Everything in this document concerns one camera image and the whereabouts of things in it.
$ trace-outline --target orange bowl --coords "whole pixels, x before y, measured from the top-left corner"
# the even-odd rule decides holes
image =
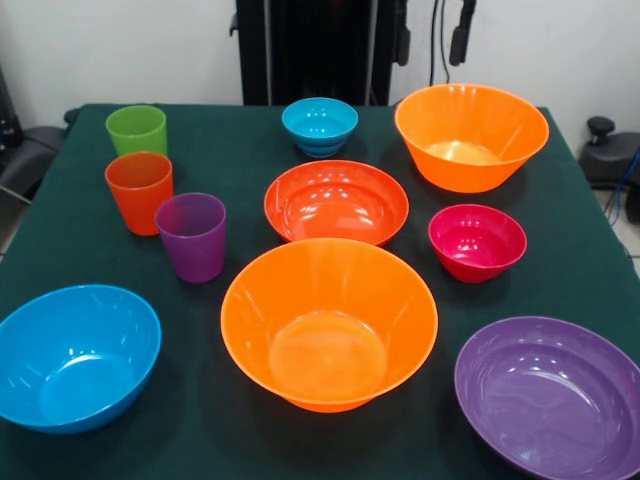
[[[409,265],[339,238],[288,243],[231,283],[221,329],[254,382],[315,412],[356,408],[413,375],[433,348],[438,314]]]
[[[395,121],[422,176],[460,193],[498,187],[549,139],[536,107],[482,85],[418,90],[400,102]]]
[[[264,213],[287,241],[350,238],[387,243],[409,215],[409,199],[389,174],[360,162],[305,163],[274,180]]]

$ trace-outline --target bowl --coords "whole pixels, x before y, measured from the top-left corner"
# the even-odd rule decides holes
[[[528,473],[640,472],[640,369],[589,330],[544,317],[488,325],[462,347],[455,390],[483,440]]]
[[[0,324],[0,416],[55,434],[101,427],[138,396],[160,343],[158,316],[128,290],[42,295]]]
[[[347,160],[321,160],[280,175],[267,190],[264,211],[287,241],[338,237],[382,245],[407,220],[409,199],[382,170]]]
[[[440,210],[429,222],[429,239],[444,268],[467,283],[480,283],[512,267],[527,250],[527,235],[513,218],[484,205]]]
[[[549,138],[536,107],[482,85],[418,90],[400,102],[395,122],[422,176],[460,193],[498,187]]]
[[[433,348],[420,275],[355,240],[314,238],[261,255],[222,303],[224,343],[258,385],[301,408],[351,410],[413,375]]]
[[[355,109],[334,98],[304,98],[282,112],[294,143],[312,158],[327,158],[347,141],[358,124]]]

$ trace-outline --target small blue bowl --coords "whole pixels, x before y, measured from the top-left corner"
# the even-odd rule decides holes
[[[46,433],[101,427],[142,391],[161,342],[155,311],[128,290],[42,295],[0,323],[0,416]]]
[[[358,124],[358,112],[333,98],[304,98],[282,112],[282,123],[305,154],[326,158],[347,141]]]

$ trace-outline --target green tablecloth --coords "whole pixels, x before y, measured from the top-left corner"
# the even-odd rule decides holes
[[[513,315],[556,316],[640,362],[638,279],[553,122],[547,147],[505,185],[462,196],[419,176],[391,108],[365,108],[338,157],[376,165],[407,190],[411,214],[387,248],[432,289],[438,340],[422,369],[390,394],[344,414],[300,410],[240,372],[219,328],[230,281],[280,243],[264,218],[263,195],[303,160],[280,109],[163,107],[176,191],[210,192],[228,208],[224,273],[192,286],[176,279],[159,238],[129,234],[111,199],[104,169],[115,152],[104,121],[114,108],[81,110],[0,264],[0,318],[51,289],[121,285],[157,309],[160,358],[139,401],[100,431],[52,437],[0,421],[2,479],[520,478],[474,434],[455,399],[454,362],[474,331]],[[469,201],[505,210],[529,236],[522,261],[486,284],[453,280],[426,237],[437,210]]]

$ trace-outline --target plastic cup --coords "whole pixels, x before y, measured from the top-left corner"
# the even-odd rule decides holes
[[[107,131],[118,155],[158,152],[167,155],[167,117],[151,105],[132,105],[107,118]]]
[[[116,158],[104,172],[127,228],[136,235],[157,235],[154,216],[173,196],[173,167],[159,153],[136,152]]]
[[[184,193],[156,212],[160,238],[176,275],[188,283],[214,279],[224,265],[227,211],[218,198]]]

